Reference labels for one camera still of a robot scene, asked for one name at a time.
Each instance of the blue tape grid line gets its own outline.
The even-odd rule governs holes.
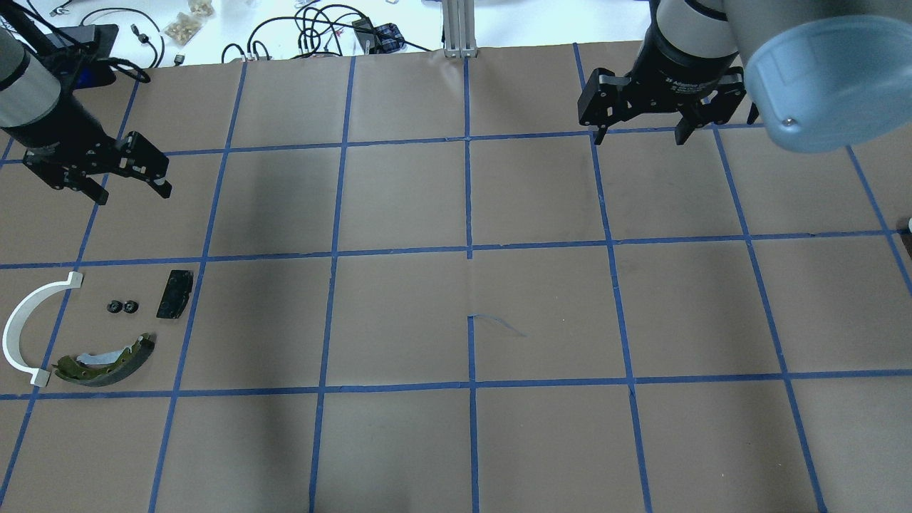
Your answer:
[[[886,234],[899,235],[904,234],[902,230],[888,230]],[[760,234],[752,235],[751,240],[777,240],[777,239],[805,239],[805,238],[833,238],[833,237],[869,237],[883,236],[883,230],[862,230],[856,232],[823,232],[819,234],[811,233],[792,233],[792,234]],[[744,241],[745,236],[692,236],[692,237],[651,237],[651,238],[632,238],[612,240],[612,246],[622,246],[631,244],[687,244],[701,242],[729,242]],[[544,249],[548,247],[592,247],[608,246],[609,242],[605,240],[576,240],[561,242],[529,242],[513,244],[481,244],[472,245],[472,252],[475,251],[498,251],[502,249]],[[381,249],[355,249],[348,251],[338,251],[339,258],[345,257],[370,257],[378,255],[402,255],[408,253],[460,253],[468,251],[469,246],[427,246],[427,247],[392,247]],[[257,255],[226,255],[226,256],[208,256],[207,262],[241,262],[248,260],[284,260],[293,258],[326,258],[331,257],[332,252],[318,251],[314,253],[273,253]],[[142,266],[157,264],[198,264],[202,262],[199,256],[180,256],[171,258],[132,258],[124,260],[83,260],[79,262],[80,267],[108,267],[108,266]],[[3,269],[40,269],[54,267],[73,267],[75,261],[71,262],[34,262],[27,264],[0,264],[0,270]]]
[[[583,59],[579,54],[579,46],[573,44],[576,59],[576,71],[579,74],[580,89],[586,86],[586,76],[583,72]],[[649,477],[646,469],[646,453],[643,449],[643,433],[639,424],[639,406],[637,404],[637,381],[633,372],[633,362],[630,358],[630,344],[627,339],[627,324],[624,318],[624,301],[621,298],[621,287],[617,279],[617,260],[615,258],[614,237],[611,236],[611,224],[608,222],[608,213],[605,205],[605,189],[602,186],[602,169],[598,160],[596,136],[589,132],[589,147],[592,152],[592,164],[596,179],[596,192],[598,194],[598,207],[602,215],[602,227],[605,230],[605,240],[608,241],[608,267],[611,272],[611,288],[614,291],[615,311],[617,326],[620,330],[621,350],[624,354],[624,374],[627,381],[627,398],[630,402],[630,418],[633,424],[634,444],[637,449],[637,465],[639,467],[639,482],[643,492],[643,505],[647,513],[652,513],[652,496],[649,493]]]
[[[241,95],[244,92],[244,79],[247,76],[247,63],[244,62],[241,65],[241,77],[238,80],[237,93],[234,97],[234,108],[232,111],[231,124],[228,126],[228,135],[225,138],[225,145],[222,154],[222,162],[219,165],[219,174],[215,181],[215,190],[212,193],[212,208],[209,212],[209,223],[206,226],[206,237],[202,245],[202,257],[200,260],[200,267],[197,273],[196,285],[193,291],[193,298],[190,305],[190,312],[187,315],[187,328],[184,331],[183,344],[181,345],[181,357],[178,359],[177,372],[174,375],[174,386],[171,389],[171,400],[168,404],[168,414],[165,417],[165,427],[164,432],[161,437],[161,447],[159,448],[159,457],[158,462],[155,466],[155,476],[152,480],[152,490],[149,499],[149,512],[152,513],[155,511],[156,505],[158,504],[158,495],[159,495],[159,486],[161,485],[161,472],[164,468],[165,456],[168,452],[168,442],[171,438],[171,426],[174,421],[174,411],[177,408],[177,401],[180,395],[178,392],[181,389],[181,380],[183,378],[183,368],[187,361],[187,350],[190,347],[190,338],[193,331],[193,322],[196,320],[196,311],[197,306],[200,301],[200,292],[202,290],[203,279],[206,274],[206,263],[209,256],[209,247],[212,242],[212,229],[215,226],[215,213],[218,210],[219,205],[219,196],[222,191],[222,183],[224,180],[225,166],[228,162],[228,150],[231,148],[232,137],[234,136],[234,125],[237,122],[237,112],[241,106]]]
[[[348,125],[351,120],[351,97],[355,88],[355,63],[354,58],[348,65],[348,85],[345,100],[345,118],[342,125],[342,145],[339,152],[339,174],[336,186],[336,212],[333,217],[333,243],[332,263],[329,270],[329,293],[326,297],[326,325],[323,330],[323,353],[320,360],[320,384],[316,399],[316,417],[314,419],[314,449],[310,460],[310,486],[307,492],[309,497],[310,513],[316,507],[316,482],[320,464],[320,441],[323,435],[323,408],[326,401],[326,373],[329,364],[329,339],[332,333],[333,300],[336,295],[336,271],[339,260],[339,223],[342,216],[342,193],[345,186],[345,164],[348,151]]]
[[[757,129],[763,128],[763,125],[758,123],[754,125],[720,125],[716,127],[718,130],[742,130],[742,129]],[[651,132],[663,132],[663,131],[674,131],[674,127],[655,127],[655,128],[633,128],[633,129],[609,129],[609,134],[621,134],[621,133],[651,133]],[[547,132],[526,132],[526,133],[506,133],[506,134],[494,134],[494,135],[461,135],[458,137],[435,137],[435,138],[423,138],[423,139],[398,139],[392,141],[351,141],[347,143],[347,147],[363,147],[363,146],[385,146],[390,144],[434,144],[440,142],[454,142],[454,141],[503,141],[509,139],[542,139],[542,138],[551,138],[551,137],[584,137],[588,136],[590,131],[547,131]],[[248,153],[248,152],[280,152],[287,150],[313,150],[317,148],[341,148],[342,143],[340,142],[320,142],[314,144],[281,144],[275,146],[248,146],[248,147],[238,147],[238,148],[205,148],[201,150],[178,150],[174,152],[164,152],[165,155],[169,157],[180,157],[184,155],[211,155],[211,154],[222,154],[225,152],[228,153]],[[0,161],[1,163],[13,164],[13,163],[22,163],[22,159],[7,159],[6,157]]]
[[[812,371],[789,372],[792,381],[807,380],[843,380],[864,378],[897,378],[912,377],[912,369],[874,369],[869,371]],[[760,374],[702,374],[680,376],[638,376],[637,385],[648,384],[682,384],[682,383],[719,383],[719,382],[770,382],[779,381],[782,374],[768,372]],[[547,380],[491,380],[467,382],[423,382],[385,385],[328,385],[276,387],[276,388],[241,388],[211,390],[181,390],[179,397],[238,397],[246,395],[307,395],[317,393],[390,393],[420,392],[429,390],[471,390],[489,388],[544,388],[544,387],[583,387],[583,386],[629,386],[626,376],[615,378],[563,378]],[[28,401],[30,393],[0,394],[0,401]],[[141,399],[150,397],[171,397],[168,390],[146,390],[125,392],[61,392],[41,393],[38,401],[55,401],[63,399]]]
[[[899,266],[899,272],[902,274],[903,281],[906,282],[906,289],[908,289],[909,294],[912,294],[912,279],[909,279],[909,273],[906,270],[906,265],[903,263],[903,257],[899,253],[899,248],[896,247],[896,241],[893,240],[893,234],[896,232],[890,230],[890,226],[886,223],[884,212],[880,209],[880,205],[877,204],[877,200],[874,197],[874,190],[871,189],[871,184],[868,183],[867,178],[865,177],[865,171],[862,169],[858,157],[855,156],[855,150],[853,150],[851,146],[846,146],[845,150],[849,153],[849,159],[852,160],[852,165],[858,173],[858,180],[861,181],[862,187],[865,188],[867,199],[871,202],[871,207],[874,208],[874,213],[877,215],[877,222],[880,223],[880,229],[883,230],[881,233],[886,236],[886,242],[890,245],[890,250],[893,252],[893,258]]]
[[[712,135],[716,140],[716,146],[719,149],[719,156],[722,161],[722,168],[725,170],[725,178],[731,189],[731,199],[734,202],[735,210],[738,212],[738,221],[741,223],[741,231],[744,234],[744,243],[747,246],[748,255],[751,258],[753,274],[757,280],[757,288],[760,290],[760,298],[763,303],[763,310],[766,313],[766,320],[770,326],[770,335],[772,344],[776,349],[776,357],[779,360],[779,369],[782,376],[782,382],[785,385],[785,393],[788,396],[789,405],[792,408],[792,417],[795,423],[795,431],[798,434],[798,442],[801,445],[804,456],[804,464],[807,466],[807,474],[811,480],[811,489],[814,491],[814,499],[817,502],[817,509],[820,513],[826,513],[826,503],[824,494],[820,488],[820,481],[817,479],[817,471],[814,468],[814,459],[811,457],[811,449],[807,443],[807,434],[804,432],[804,423],[801,418],[801,412],[798,409],[798,401],[795,398],[794,388],[792,387],[792,378],[789,375],[788,363],[785,361],[785,354],[782,351],[782,343],[779,340],[779,331],[776,329],[776,321],[772,316],[772,307],[766,293],[766,286],[763,283],[763,274],[760,270],[760,263],[757,260],[756,251],[754,251],[751,232],[747,225],[747,219],[744,216],[744,210],[741,208],[741,199],[738,196],[738,189],[735,186],[734,177],[729,166],[728,155],[725,152],[725,146],[722,144],[722,138],[719,131],[713,128]]]
[[[470,59],[462,58],[462,93],[465,116],[465,241],[466,258],[473,259],[472,243],[472,95],[470,93]],[[469,354],[469,451],[472,472],[472,513],[481,511],[478,482],[478,387],[475,378],[475,318],[466,318]]]
[[[133,84],[133,91],[130,92],[130,100],[127,102],[127,108],[124,111],[123,118],[120,121],[120,128],[118,130],[117,138],[120,139],[123,137],[123,132],[127,126],[127,119],[130,117],[130,111],[133,108],[133,100],[136,99],[136,93],[140,88],[140,83],[135,82]],[[13,145],[12,139],[6,145],[6,150],[4,151],[4,158],[9,153],[10,148]],[[104,187],[108,181],[108,176],[105,174],[104,178],[101,180],[101,186]],[[79,252],[76,257],[76,261],[73,262],[72,269],[74,271],[79,270],[79,263],[82,262],[82,257],[86,254],[86,246],[88,245],[88,237],[91,235],[92,226],[95,224],[95,218],[98,215],[98,204],[92,205],[92,211],[88,216],[88,221],[86,222],[86,231],[82,236],[82,242],[79,244]],[[51,353],[54,350],[54,344],[57,341],[57,334],[60,332],[60,325],[63,323],[64,314],[67,311],[67,304],[69,303],[69,296],[72,289],[67,289],[64,293],[63,300],[60,302],[60,310],[57,312],[57,318],[54,321],[54,328],[51,330],[50,339],[47,342],[47,348],[45,349],[44,357],[41,360],[41,368],[46,369],[47,364],[50,361]],[[9,488],[9,482],[13,478],[13,470],[16,468],[16,460],[19,458],[19,451],[22,450],[22,443],[26,439],[26,431],[28,430],[28,425],[31,423],[32,412],[35,409],[35,403],[40,395],[41,389],[39,387],[32,387],[32,392],[28,395],[28,405],[26,406],[26,412],[23,415],[22,423],[19,427],[19,433],[16,436],[16,445],[13,447],[13,454],[10,455],[9,463],[6,465],[6,472],[4,474],[3,485],[0,486],[0,506],[3,506],[3,502],[6,498],[6,490]]]
[[[585,76],[583,75],[582,61],[579,54],[579,49],[577,45],[574,45],[575,59],[577,64],[577,71],[581,81],[581,85],[585,83]],[[61,267],[61,268],[74,268],[79,269],[81,267],[104,267],[104,266],[128,266],[128,265],[147,265],[147,264],[188,264],[196,263],[200,265],[200,270],[197,277],[197,284],[194,290],[192,306],[190,313],[188,315],[188,325],[185,331],[184,341],[181,346],[181,357],[179,360],[178,371],[175,376],[175,383],[170,391],[136,391],[136,392],[87,392],[87,393],[38,393],[39,389],[34,388],[31,393],[20,393],[20,394],[0,394],[0,401],[28,401],[26,407],[26,413],[23,418],[23,423],[20,427],[14,452],[10,458],[9,464],[6,469],[3,487],[0,488],[0,505],[3,504],[6,490],[8,488],[11,476],[13,474],[16,459],[21,449],[23,440],[26,435],[26,429],[29,424],[31,414],[33,412],[34,406],[37,401],[43,400],[66,400],[66,399],[117,399],[117,398],[170,398],[169,411],[166,417],[165,429],[162,435],[161,448],[158,458],[158,463],[156,467],[155,477],[152,486],[152,493],[150,496],[150,506],[149,512],[152,512],[156,508],[158,489],[161,484],[161,472],[164,466],[164,460],[167,452],[168,440],[171,432],[171,424],[173,421],[174,411],[176,408],[176,402],[180,397],[213,397],[213,396],[245,396],[245,395],[278,395],[278,394],[316,394],[317,395],[317,410],[316,410],[316,420],[315,420],[315,440],[314,440],[314,453],[312,456],[312,473],[310,481],[310,511],[313,512],[316,503],[316,480],[318,472],[318,463],[319,463],[319,445],[320,445],[320,435],[322,432],[322,415],[323,415],[323,404],[327,393],[389,393],[389,392],[407,392],[407,391],[424,391],[424,390],[453,390],[453,389],[468,389],[470,391],[470,423],[471,423],[471,452],[472,452],[472,511],[473,513],[478,513],[480,510],[480,499],[479,499],[479,469],[478,469],[478,421],[477,421],[477,390],[485,388],[513,388],[513,387],[550,387],[550,386],[626,386],[630,390],[629,399],[631,407],[631,417],[633,420],[633,428],[635,434],[635,442],[637,446],[637,461],[639,464],[640,479],[641,485],[643,487],[643,496],[644,504],[646,511],[651,511],[651,498],[648,490],[648,475],[646,470],[645,455],[643,450],[642,436],[640,432],[639,420],[638,420],[638,408],[637,408],[637,397],[636,397],[636,385],[638,384],[661,384],[661,383],[697,383],[697,382],[756,382],[756,381],[779,381],[783,380],[786,385],[786,390],[789,397],[789,402],[792,407],[794,420],[796,423],[796,428],[799,432],[799,438],[802,445],[803,454],[805,457],[805,463],[808,466],[809,476],[812,480],[812,486],[814,489],[814,495],[817,500],[818,509],[820,511],[826,511],[826,506],[823,501],[823,497],[820,491],[819,483],[817,482],[816,474],[814,471],[813,460],[811,459],[810,451],[807,445],[806,437],[804,435],[803,426],[801,422],[801,416],[798,411],[797,402],[794,398],[793,388],[791,381],[792,380],[811,380],[811,379],[845,379],[845,378],[871,378],[871,377],[909,377],[912,376],[912,369],[886,369],[886,370],[870,370],[870,371],[845,371],[845,372],[789,372],[787,365],[785,363],[784,355],[782,354],[782,347],[778,339],[778,334],[775,331],[775,324],[772,318],[772,309],[769,306],[769,301],[766,297],[765,287],[762,284],[762,275],[760,271],[759,264],[757,262],[755,253],[753,251],[752,241],[754,240],[775,240],[775,239],[802,239],[802,238],[815,238],[815,237],[846,237],[846,236],[885,236],[887,238],[888,244],[890,245],[894,257],[896,259],[897,265],[900,269],[903,279],[909,289],[910,294],[912,294],[912,280],[909,278],[909,274],[902,262],[902,256],[900,255],[899,250],[896,247],[895,241],[893,240],[892,235],[905,233],[902,230],[891,230],[886,224],[886,220],[883,216],[882,211],[880,210],[874,193],[865,178],[864,171],[855,156],[852,148],[847,148],[848,154],[853,162],[853,165],[856,168],[858,173],[859,180],[864,186],[865,193],[868,196],[868,199],[874,208],[878,221],[881,225],[881,230],[867,230],[867,231],[855,231],[855,232],[832,232],[832,233],[821,233],[821,234],[808,234],[808,233],[796,233],[796,234],[767,234],[767,235],[752,235],[750,234],[746,220],[744,218],[744,213],[741,210],[740,201],[737,194],[737,189],[731,175],[731,169],[729,168],[727,156],[724,151],[724,147],[721,142],[719,135],[719,130],[729,130],[729,129],[747,129],[747,128],[761,128],[761,124],[748,126],[748,125],[725,125],[720,127],[713,127],[714,137],[716,138],[717,145],[720,151],[720,157],[723,162],[723,167],[726,171],[726,176],[729,181],[729,186],[732,193],[732,199],[735,202],[736,209],[738,211],[739,220],[741,222],[742,234],[740,235],[729,235],[729,236],[701,236],[701,237],[657,237],[657,238],[639,238],[639,239],[625,239],[625,240],[615,240],[611,237],[610,225],[608,223],[607,212],[606,212],[606,203],[605,195],[601,181],[601,169],[598,161],[598,153],[594,144],[591,144],[592,156],[593,156],[593,165],[596,178],[596,189],[598,193],[598,200],[600,204],[600,211],[602,215],[603,227],[605,229],[606,239],[605,240],[594,240],[594,241],[570,241],[570,242],[552,242],[552,243],[528,243],[528,244],[509,244],[509,245],[479,245],[476,246],[472,242],[472,169],[471,169],[471,142],[472,141],[498,141],[498,140],[510,140],[510,139],[534,139],[534,138],[552,138],[552,137],[577,137],[577,136],[589,136],[590,142],[592,141],[592,132],[590,131],[555,131],[555,132],[543,132],[543,133],[516,133],[516,134],[500,134],[500,135],[483,135],[483,136],[472,136],[471,135],[471,122],[470,122],[470,90],[469,90],[469,61],[466,59],[463,63],[463,86],[464,86],[464,113],[465,113],[465,131],[461,137],[449,137],[449,138],[429,138],[429,139],[407,139],[407,140],[395,140],[395,141],[357,141],[357,142],[348,142],[347,133],[348,133],[348,124],[350,119],[350,110],[351,110],[351,100],[353,93],[353,83],[354,83],[354,72],[355,72],[355,59],[351,60],[349,69],[349,77],[347,84],[347,95],[346,95],[346,114],[344,121],[344,130],[343,130],[343,140],[341,143],[319,143],[319,144],[298,144],[298,145],[283,145],[283,146],[258,146],[258,147],[245,147],[245,148],[233,148],[231,147],[231,139],[233,137],[234,125],[237,119],[237,112],[240,106],[240,101],[242,97],[243,87],[244,87],[244,77],[246,75],[246,65],[242,65],[241,77],[238,84],[238,90],[235,97],[233,115],[231,120],[231,125],[229,127],[228,136],[226,139],[225,147],[221,149],[207,149],[207,150],[195,150],[195,151],[183,151],[183,152],[168,152],[170,156],[179,156],[179,155],[194,155],[194,154],[221,154],[222,163],[219,170],[218,180],[215,186],[215,191],[213,193],[212,199],[212,209],[210,212],[209,224],[207,225],[207,232],[205,243],[203,246],[202,256],[187,256],[187,257],[177,257],[177,258],[147,258],[147,259],[128,259],[128,260],[98,260],[98,261],[83,261],[82,258],[85,254],[86,247],[88,245],[88,238],[91,233],[91,228],[94,224],[95,217],[98,212],[98,207],[94,206],[92,213],[89,216],[86,232],[83,236],[82,242],[80,244],[79,253],[77,259],[74,261],[68,262],[47,262],[47,263],[24,263],[24,264],[3,264],[0,265],[0,269],[15,269],[15,268],[48,268],[48,267]],[[136,98],[139,84],[135,84],[133,91],[130,95],[130,101],[127,105],[126,112],[122,119],[119,128],[118,137],[122,137],[123,132],[126,129],[127,121],[130,115],[130,110],[132,109],[133,101]],[[642,128],[642,129],[613,129],[609,130],[608,133],[644,133],[644,132],[663,132],[663,131],[673,131],[673,127],[658,127],[658,128]],[[466,193],[466,246],[435,246],[435,247],[412,247],[412,248],[389,248],[389,249],[369,249],[369,250],[358,250],[358,251],[338,251],[338,226],[339,218],[341,213],[341,201],[342,201],[342,192],[344,185],[344,171],[345,171],[345,159],[347,148],[349,147],[362,147],[362,146],[375,146],[375,145],[390,145],[390,144],[417,144],[417,143],[441,143],[441,142],[451,142],[451,141],[464,141],[465,143],[465,193]],[[2,158],[0,158],[0,168],[6,163],[21,163],[20,159],[8,159],[9,152],[12,148],[13,142],[10,141],[3,152]],[[283,151],[283,150],[307,150],[315,148],[338,148],[340,150],[340,163],[339,163],[339,176],[337,184],[337,201],[336,201],[336,213],[334,219],[334,231],[333,231],[333,245],[330,252],[316,252],[316,253],[307,253],[307,254],[270,254],[270,255],[239,255],[239,256],[209,256],[209,245],[212,238],[212,229],[214,226],[214,217],[217,210],[218,198],[222,187],[223,176],[226,166],[226,161],[228,155],[233,152],[270,152],[270,151]],[[108,176],[106,175],[102,179],[102,184],[106,183]],[[627,343],[627,330],[624,322],[623,314],[623,303],[621,301],[620,288],[617,283],[617,266],[614,256],[614,246],[620,245],[632,245],[632,244],[680,244],[680,243],[700,243],[700,242],[725,242],[725,241],[743,241],[748,247],[749,253],[751,255],[751,264],[754,267],[754,272],[758,281],[758,287],[762,295],[763,306],[767,313],[767,318],[770,323],[770,328],[773,337],[773,343],[777,350],[777,356],[780,360],[780,366],[782,372],[779,373],[765,373],[765,374],[726,374],[726,375],[703,375],[703,376],[648,376],[648,377],[636,377],[633,373],[632,362],[630,360],[630,351],[629,344]],[[353,257],[353,256],[369,256],[369,255],[393,255],[393,254],[407,254],[407,253],[443,253],[443,252],[461,252],[465,251],[468,258],[472,258],[474,251],[493,251],[493,250],[502,250],[502,249],[526,249],[526,248],[545,248],[545,247],[580,247],[580,246],[605,246],[608,252],[609,258],[609,267],[611,269],[611,280],[613,290],[615,291],[615,300],[617,306],[617,316],[619,322],[619,328],[621,330],[622,338],[622,349],[624,352],[625,359],[625,376],[616,377],[616,378],[592,378],[592,379],[557,379],[557,380],[507,380],[507,381],[488,381],[488,382],[478,382],[475,377],[475,344],[474,344],[474,323],[473,319],[468,319],[468,338],[469,338],[469,380],[467,382],[432,382],[432,383],[407,383],[407,384],[390,384],[390,385],[338,385],[338,386],[326,386],[326,369],[328,363],[328,352],[329,352],[329,338],[331,331],[331,317],[332,317],[332,306],[333,306],[333,297],[335,292],[335,280],[336,280],[336,271],[337,271],[337,261],[341,257]],[[244,260],[266,260],[266,259],[284,259],[284,258],[310,258],[310,257],[330,257],[332,259],[331,272],[330,272],[330,284],[329,284],[329,294],[327,297],[327,313],[326,313],[326,327],[325,327],[325,336],[324,336],[324,348],[323,356],[321,361],[321,374],[320,374],[320,384],[317,387],[288,387],[288,388],[257,388],[257,389],[236,389],[236,390],[181,390],[181,377],[182,371],[186,360],[187,350],[189,347],[189,342],[192,333],[192,325],[195,320],[196,307],[198,304],[200,290],[202,289],[202,279],[204,276],[204,271],[206,264],[209,262],[228,262],[228,261],[244,261]],[[57,338],[57,333],[59,332],[60,325],[62,323],[64,313],[68,304],[70,291],[67,291],[64,295],[61,308],[57,314],[57,319],[55,322],[54,329],[52,330],[51,337],[47,346],[47,350],[42,362],[43,367],[47,366],[51,352],[53,350],[54,342]]]

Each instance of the white curved plastic part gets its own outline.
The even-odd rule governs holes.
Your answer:
[[[63,290],[80,287],[82,287],[82,273],[71,272],[67,281],[48,283],[26,296],[6,321],[6,327],[3,329],[3,354],[10,365],[19,371],[31,374],[31,383],[35,386],[47,385],[51,373],[44,369],[29,367],[22,359],[22,352],[19,351],[19,337],[22,335],[22,328],[26,325],[28,316],[32,315],[42,301]]]

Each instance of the black cable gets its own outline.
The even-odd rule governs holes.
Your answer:
[[[125,58],[105,57],[98,59],[96,62],[107,64],[139,83],[148,84],[152,81],[152,78],[149,76],[149,73],[146,73],[145,69],[140,68]]]
[[[159,50],[157,50],[152,43],[149,43],[149,48],[152,48],[152,52],[154,52],[155,55],[155,57],[152,58],[152,65],[150,68],[156,68],[159,65]]]
[[[54,16],[54,15],[60,16],[60,15],[68,14],[69,11],[67,11],[67,9],[65,9],[64,7],[66,7],[67,5],[70,5],[70,4],[72,4],[72,3],[73,3],[73,0],[67,0],[67,1],[64,2],[63,4],[60,4],[60,5],[58,5],[57,7],[54,7],[54,10],[51,11],[51,15],[52,15],[52,16]]]
[[[269,50],[266,49],[266,45],[263,44],[263,41],[254,41],[254,55],[256,55],[256,58],[257,59],[260,58],[260,54],[256,53],[256,44],[257,43],[259,43],[260,46],[263,47],[263,51],[266,54],[266,60],[272,59],[272,56],[269,55]]]
[[[336,57],[342,57],[342,54],[338,54],[338,53],[336,53],[336,52],[310,52],[309,54],[306,54],[306,55],[296,55],[296,56],[294,56],[294,57],[292,57],[292,58],[308,58],[308,57],[311,57],[311,56],[314,56],[314,55],[331,55],[331,56],[336,56]]]
[[[274,21],[297,20],[297,19],[301,19],[301,18],[298,18],[296,16],[276,16],[276,17],[269,18],[269,19],[263,21],[262,23],[260,23],[260,25],[257,25],[256,28],[254,28],[254,31],[250,34],[250,37],[247,39],[247,47],[249,48],[253,45],[254,36],[261,28],[263,28],[263,26],[273,23]],[[390,35],[386,35],[386,34],[380,34],[376,28],[373,30],[366,30],[364,27],[352,26],[352,25],[348,25],[348,24],[344,24],[344,23],[335,23],[335,22],[331,22],[331,21],[326,22],[326,21],[318,20],[318,19],[305,19],[305,21],[310,21],[313,23],[323,23],[323,24],[327,24],[330,26],[342,26],[344,28],[353,28],[353,29],[355,29],[356,32],[373,33],[377,37],[381,37],[381,38],[385,38],[385,39],[392,39],[393,41],[404,43],[406,45],[409,45],[410,47],[415,47],[419,50],[424,50],[426,52],[432,51],[429,48],[425,48],[421,45],[416,45],[415,43],[407,41],[406,39],[403,39],[401,37],[394,37],[394,36],[390,36]]]
[[[44,25],[44,26],[46,26],[47,28],[51,29],[51,32],[53,32],[53,33],[55,33],[55,34],[57,34],[57,35],[59,35],[59,36],[64,37],[65,39],[67,39],[67,40],[69,40],[70,42],[72,42],[76,47],[82,49],[83,51],[85,51],[85,52],[87,52],[87,53],[89,53],[89,54],[92,53],[92,49],[91,49],[91,48],[89,48],[89,47],[87,47],[86,45],[80,43],[79,41],[77,41],[76,39],[74,39],[73,37],[71,37],[71,36],[70,36],[69,34],[67,34],[66,32],[60,30],[59,28],[57,28],[57,27],[55,27],[55,26],[49,24],[49,23],[48,23],[47,21],[45,21],[45,19],[42,18],[40,15],[38,15],[38,14],[36,14],[36,13],[33,13],[33,12],[29,11],[28,9],[22,7],[21,5],[17,4],[16,2],[11,2],[10,5],[14,5],[14,6],[15,6],[16,8],[18,8],[20,11],[26,13],[26,14],[29,15],[29,16],[32,16],[33,19],[35,19],[35,20],[41,22],[42,25]],[[143,83],[143,84],[148,84],[149,82],[152,81],[152,78],[149,76],[149,73],[146,73],[145,70],[143,70],[142,68],[140,68],[140,67],[137,66],[136,64],[134,64],[134,63],[128,61],[128,60],[125,59],[125,58],[106,57],[106,58],[99,58],[99,59],[96,59],[96,62],[100,62],[100,63],[102,63],[102,64],[107,64],[108,66],[110,66],[110,67],[116,69],[117,71],[123,73],[124,75],[130,77],[131,79],[136,80],[137,82],[141,82],[141,83]]]
[[[222,50],[222,64],[225,63],[225,54],[228,53],[228,48],[230,47],[237,48],[237,51],[241,52],[241,58],[247,59],[247,54],[244,53],[244,49],[241,48],[241,45],[238,45],[237,43],[229,43],[228,46]]]
[[[333,6],[332,6],[332,5],[327,5],[327,6],[321,7],[321,8],[308,7],[307,9],[305,9],[304,13],[302,14],[302,17],[303,17],[305,20],[307,20],[307,12],[308,12],[308,11],[314,11],[314,20],[316,20],[316,17],[317,17],[317,16],[322,16],[322,17],[324,18],[324,20],[326,20],[326,21],[328,22],[328,21],[329,21],[329,15],[326,13],[326,10],[327,10],[329,7],[333,7]],[[322,43],[323,43],[323,36],[325,36],[327,33],[329,33],[330,31],[332,31],[333,40],[336,41],[336,48],[338,49],[339,53],[342,53],[342,45],[339,43],[339,34],[338,34],[338,30],[336,29],[336,23],[338,23],[338,21],[339,21],[340,19],[344,18],[345,16],[352,16],[352,15],[354,15],[354,14],[355,14],[355,13],[345,13],[345,14],[343,14],[342,16],[336,18],[335,22],[330,23],[328,27],[324,28],[324,29],[323,29],[323,32],[318,32],[318,33],[316,32],[316,27],[315,27],[316,23],[315,23],[314,21],[311,21],[309,29],[310,29],[312,32],[316,33],[316,38],[311,37],[311,39],[310,39],[311,46],[314,47],[314,49],[319,49],[320,46],[321,46]]]
[[[88,20],[91,16],[96,15],[98,13],[105,13],[104,15],[102,15],[102,16],[105,16],[107,14],[120,12],[120,11],[126,11],[128,13],[136,13],[138,15],[145,16],[146,19],[148,19],[149,22],[152,23],[152,26],[155,27],[155,32],[159,35],[159,39],[161,39],[161,53],[159,54],[158,60],[152,65],[152,67],[157,68],[157,67],[161,66],[162,60],[165,59],[165,38],[164,38],[164,36],[161,35],[161,28],[159,27],[159,24],[155,23],[155,20],[152,19],[152,16],[147,15],[146,13],[140,11],[139,9],[134,9],[132,7],[103,7],[101,9],[95,9],[94,11],[88,13],[87,15],[82,16],[82,19],[79,21],[79,24],[81,26],[84,26],[86,24],[86,20]]]
[[[301,13],[303,13],[303,12],[305,11],[305,9],[307,9],[309,6],[315,4],[315,3],[319,2],[319,1],[320,1],[320,0],[310,0],[310,2],[307,2],[307,3],[304,4],[304,5],[301,5],[301,8],[298,9],[297,12],[295,12],[295,17],[301,16]],[[303,25],[303,23],[302,23],[302,24],[298,24],[297,22],[295,22],[295,25],[297,26],[297,29],[298,29],[298,30],[300,30],[300,31],[302,31],[302,32],[304,31],[304,25]]]
[[[26,9],[25,7],[22,7],[21,5],[17,4],[16,2],[10,1],[9,4],[10,4],[12,7],[14,7],[14,8],[16,8],[16,9],[18,9],[18,10],[20,10],[20,11],[26,13],[27,15],[31,16],[32,19],[34,19],[35,21],[41,23],[41,25],[46,26],[47,28],[49,28],[50,31],[53,32],[55,36],[57,36],[57,40],[59,40],[61,37],[63,37],[65,40],[69,41],[70,43],[72,43],[73,45],[75,45],[77,48],[82,49],[82,51],[88,52],[88,53],[91,53],[91,52],[92,52],[92,49],[91,49],[90,47],[87,47],[85,44],[80,43],[79,41],[77,41],[76,39],[74,39],[70,34],[67,34],[67,33],[64,32],[63,30],[60,30],[59,28],[57,28],[57,27],[51,25],[50,23],[48,23],[48,22],[45,20],[45,18],[41,17],[41,15],[40,15],[37,11],[34,11],[34,12],[33,12],[33,11],[29,11],[28,9]],[[28,4],[32,7],[32,9],[35,9],[35,7],[32,5],[31,2],[28,2]]]

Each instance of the robotic arm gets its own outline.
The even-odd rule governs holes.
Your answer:
[[[79,191],[97,204],[108,201],[108,191],[91,178],[101,173],[142,180],[169,197],[168,157],[138,132],[122,141],[109,137],[73,97],[77,80],[98,62],[94,47],[56,46],[11,4],[2,2],[0,15],[36,51],[0,30],[0,128],[27,148],[23,164],[52,188]],[[108,73],[111,60],[117,59],[101,61]]]
[[[675,139],[731,119],[751,93],[770,138],[827,152],[912,120],[912,2],[650,0],[652,23],[624,77],[597,68],[578,103],[598,130],[680,112]],[[745,68],[731,68],[741,53]]]

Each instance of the plastic bag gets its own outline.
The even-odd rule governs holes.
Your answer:
[[[190,14],[200,18],[207,18],[215,14],[212,0],[187,0],[187,5],[190,7]]]
[[[185,13],[178,13],[174,21],[170,22],[163,32],[165,36],[174,39],[178,45],[184,46],[193,36],[196,36],[201,28],[200,20]]]

